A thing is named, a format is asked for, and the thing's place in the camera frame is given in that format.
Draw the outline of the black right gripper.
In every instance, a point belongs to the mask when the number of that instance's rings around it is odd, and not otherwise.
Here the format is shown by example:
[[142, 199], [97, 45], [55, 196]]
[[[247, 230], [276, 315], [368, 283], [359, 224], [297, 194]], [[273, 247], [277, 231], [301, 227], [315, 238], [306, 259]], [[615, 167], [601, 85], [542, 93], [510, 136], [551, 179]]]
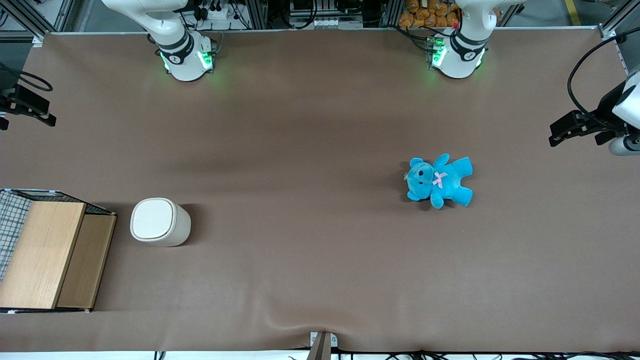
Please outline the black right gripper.
[[[1, 107], [16, 111], [16, 114], [32, 117], [49, 127], [57, 125], [57, 117], [50, 114], [50, 102], [21, 84], [14, 84], [11, 88], [1, 91]], [[7, 129], [9, 121], [0, 117], [0, 130], [4, 132]]]

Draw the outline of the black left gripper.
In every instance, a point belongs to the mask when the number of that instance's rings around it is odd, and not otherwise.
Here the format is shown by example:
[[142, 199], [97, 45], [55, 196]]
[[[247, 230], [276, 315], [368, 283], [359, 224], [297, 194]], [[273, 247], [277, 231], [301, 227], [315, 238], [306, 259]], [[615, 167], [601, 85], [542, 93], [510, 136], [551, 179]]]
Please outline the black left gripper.
[[555, 148], [574, 137], [592, 133], [598, 133], [594, 137], [597, 146], [603, 146], [613, 139], [621, 137], [626, 131], [626, 125], [619, 116], [614, 114], [613, 109], [622, 97], [624, 88], [625, 85], [621, 82], [602, 96], [594, 110], [588, 111], [579, 102], [573, 91], [573, 86], [568, 84], [567, 93], [577, 109], [571, 112], [571, 120], [557, 120], [551, 123], [548, 138], [551, 148]]

